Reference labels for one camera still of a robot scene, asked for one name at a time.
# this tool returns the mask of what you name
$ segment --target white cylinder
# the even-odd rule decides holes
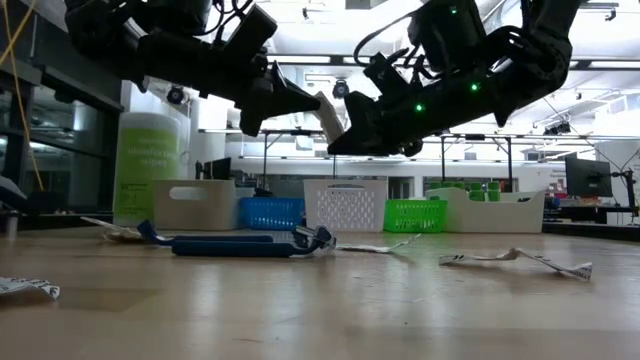
[[[120,117],[113,222],[137,226],[153,220],[153,180],[180,177],[180,124],[152,113],[124,113]]]

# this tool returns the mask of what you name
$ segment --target white plastic bin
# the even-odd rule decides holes
[[[464,190],[429,190],[427,199],[447,201],[445,232],[540,233],[544,217],[544,192],[502,193],[500,202],[471,201]]]
[[[225,231],[238,227],[238,200],[230,180],[153,182],[158,229]]]
[[[384,180],[305,180],[307,226],[382,232],[387,189]]]

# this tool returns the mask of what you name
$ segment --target green basket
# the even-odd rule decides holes
[[[387,200],[384,230],[396,233],[439,233],[447,218],[444,200]]]

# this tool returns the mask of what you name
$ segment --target plastic basket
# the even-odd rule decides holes
[[[387,191],[383,180],[304,180],[307,226],[382,232]]]
[[[384,230],[397,233],[442,232],[447,216],[444,200],[388,200]]]
[[[252,230],[294,230],[303,215],[304,199],[240,199],[242,225]]]

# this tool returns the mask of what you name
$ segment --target beige bin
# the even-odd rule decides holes
[[[224,231],[238,227],[236,188],[230,180],[153,182],[156,228]]]

